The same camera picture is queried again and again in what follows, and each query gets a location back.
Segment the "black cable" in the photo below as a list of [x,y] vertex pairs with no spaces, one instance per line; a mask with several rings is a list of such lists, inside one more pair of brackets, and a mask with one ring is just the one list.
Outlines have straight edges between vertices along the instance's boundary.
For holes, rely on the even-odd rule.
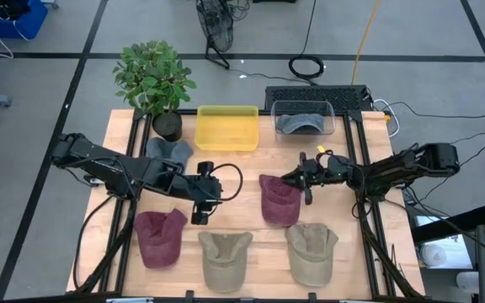
[[[485,150],[485,146],[482,149],[480,149],[480,151],[478,151],[476,154],[474,154],[472,157],[468,158],[462,164],[460,164],[460,167],[464,166],[465,164],[468,164],[469,161],[471,161],[472,159],[474,159],[475,157],[477,157],[478,155],[480,155],[484,150]],[[443,180],[441,183],[435,185],[432,189],[429,190],[429,192],[420,201],[426,200],[428,198],[429,194],[431,194],[439,186],[443,185],[446,181],[448,181],[449,178],[450,177],[446,177],[445,180]]]
[[439,114],[419,114],[419,113],[415,112],[414,109],[412,109],[411,106],[409,106],[409,104],[406,104],[405,102],[394,102],[394,103],[388,104],[387,106],[385,106],[385,108],[383,110],[390,108],[394,104],[405,105],[413,114],[415,114],[419,117],[453,118],[453,119],[480,119],[480,118],[485,118],[485,114],[481,114],[481,115],[478,115],[478,116],[465,116],[465,115],[446,116],[446,115],[439,115]]
[[233,20],[235,21],[241,21],[248,16],[248,10],[250,9],[250,1],[246,0],[246,3],[244,5],[240,4],[240,0],[237,0],[237,4],[231,4],[228,3],[227,7],[229,8],[229,13],[232,16]]
[[461,142],[461,141],[470,140],[472,138],[475,138],[475,137],[478,137],[478,136],[481,136],[481,135],[485,135],[485,131],[484,132],[481,132],[481,133],[478,133],[478,134],[475,134],[473,136],[468,136],[468,137],[461,138],[461,139],[456,140],[456,141],[452,141],[450,144],[456,144],[456,143]]
[[[420,203],[420,202],[418,202],[418,204],[419,204],[419,205],[420,205],[420,206],[421,206],[421,207],[422,207],[422,208],[423,208],[423,209],[424,209],[424,210],[425,210],[427,213],[429,213],[430,215],[432,215],[432,216],[434,216],[434,217],[436,217],[436,218],[439,218],[439,220],[440,220],[440,221],[443,221],[443,222],[444,222],[446,225],[448,225],[448,226],[452,227],[452,229],[453,229],[453,230],[455,230],[455,231],[457,231],[458,233],[462,234],[464,237],[468,237],[469,239],[473,240],[475,243],[477,243],[477,244],[479,244],[480,246],[482,246],[482,247],[484,247],[484,248],[485,248],[485,244],[484,244],[484,243],[482,243],[482,242],[478,241],[478,239],[476,239],[475,237],[473,237],[473,236],[469,235],[469,234],[468,234],[466,231],[463,231],[463,230],[462,230],[460,227],[458,227],[456,224],[454,224],[454,223],[450,222],[450,221],[449,221],[449,220],[447,220],[447,219],[440,218],[440,216],[439,216],[439,215],[437,215],[437,214],[435,214],[434,212],[432,212],[432,211],[428,210],[427,205],[424,205],[424,204],[422,204],[422,203]],[[412,208],[412,209],[414,209],[414,210],[416,210],[416,211],[417,211],[419,214],[422,214],[422,215],[424,215],[424,216],[426,216],[426,217],[428,217],[428,218],[429,218],[429,216],[428,216],[428,215],[426,215],[426,214],[425,214],[423,211],[421,211],[421,210],[417,209],[416,207],[411,206],[411,208]]]
[[101,208],[103,208],[108,202],[113,198],[113,196],[109,196],[102,202],[99,206],[97,206],[91,213],[88,215],[87,218],[85,218],[85,221],[82,224],[82,228],[80,229],[80,233],[77,236],[77,245],[76,245],[76,254],[74,255],[74,267],[72,269],[72,282],[74,282],[74,287],[78,289],[80,286],[78,286],[78,281],[77,281],[77,261],[80,258],[80,247],[82,246],[82,236],[83,236],[83,231],[85,231],[85,227],[89,223],[89,220],[93,217],[93,215],[99,211]]
[[83,184],[83,185],[85,185],[87,187],[90,187],[90,188],[93,187],[93,185],[91,185],[91,184],[89,184],[89,183],[81,180],[80,178],[78,178],[77,175],[72,170],[70,170],[68,168],[65,168],[65,170],[68,171],[76,179],[76,181],[78,181],[79,183],[81,183],[81,184]]
[[226,201],[230,201],[230,200],[233,200],[235,199],[235,197],[237,197],[239,195],[239,193],[241,192],[241,189],[243,189],[243,172],[241,171],[241,168],[239,168],[237,165],[233,164],[233,163],[224,163],[224,164],[221,164],[215,168],[213,168],[211,170],[211,172],[209,173],[209,176],[215,171],[217,170],[218,168],[222,168],[222,167],[234,167],[238,174],[239,174],[239,178],[240,178],[240,182],[239,182],[239,187],[237,188],[237,190],[235,191],[235,194],[233,194],[231,197],[229,198],[221,198],[221,197],[216,197],[214,195],[212,195],[211,193],[207,192],[206,190],[202,189],[198,184],[196,184],[192,179],[184,176],[182,173],[175,173],[176,175],[180,176],[181,178],[185,179],[186,182],[194,185],[201,193],[207,195],[208,197],[210,197],[211,199],[214,199],[215,201],[221,201],[221,202],[226,202]]
[[[310,29],[312,28],[313,14],[314,14],[314,11],[316,10],[316,2],[317,0],[313,0],[312,15],[310,17],[310,23],[308,24],[308,31],[306,32],[306,41],[304,42],[304,48],[302,49],[302,52],[299,56],[294,56],[293,58],[290,59],[290,62],[289,62],[289,68],[291,73],[293,73],[296,77],[300,79],[307,80],[311,85],[317,85],[316,83],[312,82],[311,79],[315,77],[320,77],[325,71],[325,64],[321,59],[315,56],[304,55],[304,52],[306,51],[306,46],[308,45],[308,37],[310,36]],[[319,66],[319,71],[313,74],[299,73],[295,70],[295,68],[293,68],[293,63],[297,60],[306,60],[306,61],[315,62]]]

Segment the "fan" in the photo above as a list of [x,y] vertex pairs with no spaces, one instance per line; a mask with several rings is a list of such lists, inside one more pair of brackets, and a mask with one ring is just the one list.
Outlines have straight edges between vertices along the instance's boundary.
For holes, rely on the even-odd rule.
[[[233,44],[233,17],[229,12],[226,0],[196,0],[196,8],[200,17],[201,28],[207,37],[205,59],[229,69],[229,63],[221,55]],[[213,49],[224,64],[209,57],[209,49]]]

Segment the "clear plastic bin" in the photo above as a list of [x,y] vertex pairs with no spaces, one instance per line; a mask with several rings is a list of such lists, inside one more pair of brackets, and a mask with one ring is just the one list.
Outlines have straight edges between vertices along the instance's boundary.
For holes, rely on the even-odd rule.
[[336,129],[334,109],[327,101],[276,101],[270,118],[281,135],[331,135]]
[[255,106],[198,108],[195,144],[202,151],[249,152],[259,144],[259,109]]

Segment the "black keyboard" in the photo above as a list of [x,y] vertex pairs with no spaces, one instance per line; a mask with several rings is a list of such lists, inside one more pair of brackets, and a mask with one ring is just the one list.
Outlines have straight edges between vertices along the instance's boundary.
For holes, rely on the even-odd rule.
[[371,111],[372,99],[366,85],[284,86],[265,89],[265,108],[276,101],[328,101],[334,113],[348,110]]

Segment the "wooden tabletop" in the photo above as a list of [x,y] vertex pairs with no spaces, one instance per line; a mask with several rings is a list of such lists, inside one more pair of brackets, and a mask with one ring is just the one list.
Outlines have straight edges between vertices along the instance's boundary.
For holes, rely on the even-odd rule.
[[[113,110],[109,119],[104,147],[124,153],[129,140],[132,110]],[[364,127],[372,162],[392,154],[383,113],[364,112]],[[135,156],[139,150],[139,138],[144,127],[138,130]],[[307,157],[315,157],[317,146],[334,150],[335,154],[347,156],[347,146],[342,118],[337,118],[336,131],[330,136],[278,136],[271,125],[270,117],[259,119],[259,146],[255,151],[201,151],[194,142],[196,116],[183,117],[183,139],[194,155],[189,159],[187,174],[194,174],[198,162],[213,161],[216,165],[232,162],[237,164],[244,175],[241,193],[233,201],[218,207],[207,226],[188,223],[183,230],[181,256],[174,266],[167,269],[148,269],[141,261],[136,232],[133,231],[131,249],[125,276],[123,295],[184,297],[186,290],[193,290],[196,297],[253,297],[278,299],[305,299],[309,292],[315,292],[318,299],[368,300],[371,298],[366,272],[362,236],[357,219],[351,215],[355,201],[354,191],[346,185],[313,187],[313,204],[301,206],[299,221],[324,223],[339,238],[333,253],[332,281],[321,288],[306,287],[293,280],[287,256],[285,228],[268,225],[261,216],[261,189],[259,174],[281,176],[293,170],[298,163],[299,152]],[[352,124],[356,134],[356,125]],[[357,159],[362,159],[358,137],[354,136]],[[231,195],[238,186],[238,174],[230,167],[215,172],[220,179],[225,196]],[[106,197],[105,189],[91,191],[86,215]],[[403,205],[402,194],[393,189],[386,196],[391,201]],[[79,260],[79,281],[83,281],[94,270],[103,257],[108,241],[110,224],[115,202],[100,210],[88,223],[83,233],[82,252]],[[138,203],[137,213],[144,211],[169,212],[173,208],[181,210],[190,218],[192,202],[174,199],[144,191]],[[395,245],[398,267],[409,283],[419,293],[424,286],[409,229],[408,217],[400,207],[381,203],[381,216],[390,253]],[[202,250],[198,241],[200,231],[236,233],[250,231],[253,241],[248,249],[246,279],[242,288],[229,294],[217,294],[209,290],[203,278]],[[108,290],[115,288],[115,273],[119,266],[119,255],[112,263]],[[380,293],[384,295],[385,283],[382,268],[375,261]],[[68,289],[73,290],[72,279]]]

